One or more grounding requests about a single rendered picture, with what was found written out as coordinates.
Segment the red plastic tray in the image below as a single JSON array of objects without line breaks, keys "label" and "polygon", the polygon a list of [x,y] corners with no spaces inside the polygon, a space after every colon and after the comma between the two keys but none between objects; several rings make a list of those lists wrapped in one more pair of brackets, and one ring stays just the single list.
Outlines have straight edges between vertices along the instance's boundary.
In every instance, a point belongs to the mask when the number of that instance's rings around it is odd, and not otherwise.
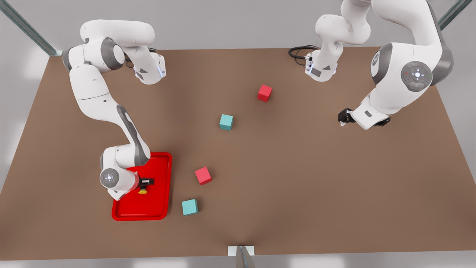
[{"label": "red plastic tray", "polygon": [[139,189],[127,193],[112,205],[112,218],[116,221],[161,220],[168,213],[172,156],[167,152],[152,152],[144,166],[130,167],[141,178],[154,179],[146,194]]}]

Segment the red cube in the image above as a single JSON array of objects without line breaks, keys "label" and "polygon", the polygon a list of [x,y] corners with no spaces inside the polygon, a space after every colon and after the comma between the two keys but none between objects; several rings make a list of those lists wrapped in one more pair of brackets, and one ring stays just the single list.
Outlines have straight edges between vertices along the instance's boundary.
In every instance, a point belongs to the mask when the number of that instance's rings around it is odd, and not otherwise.
[{"label": "red cube", "polygon": [[196,170],[195,175],[200,185],[204,185],[212,181],[212,177],[207,167]]},{"label": "red cube", "polygon": [[257,98],[263,102],[268,102],[271,92],[272,87],[262,84],[260,90],[258,91]]}]

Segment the silver frame post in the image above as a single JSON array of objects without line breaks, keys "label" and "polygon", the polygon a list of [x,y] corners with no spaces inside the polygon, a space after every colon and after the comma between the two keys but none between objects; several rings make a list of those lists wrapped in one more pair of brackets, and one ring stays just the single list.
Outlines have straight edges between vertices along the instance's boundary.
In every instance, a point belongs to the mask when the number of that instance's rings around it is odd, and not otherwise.
[{"label": "silver frame post", "polygon": [[44,39],[37,31],[27,22],[17,10],[6,0],[0,0],[0,11],[8,17],[24,34],[26,34],[37,46],[39,46],[48,56],[60,57],[63,51],[54,49],[46,39]]},{"label": "silver frame post", "polygon": [[439,29],[447,27],[473,0],[457,0],[438,20]]},{"label": "silver frame post", "polygon": [[255,246],[228,246],[228,256],[235,256],[236,268],[256,268],[252,256],[255,256]]}]

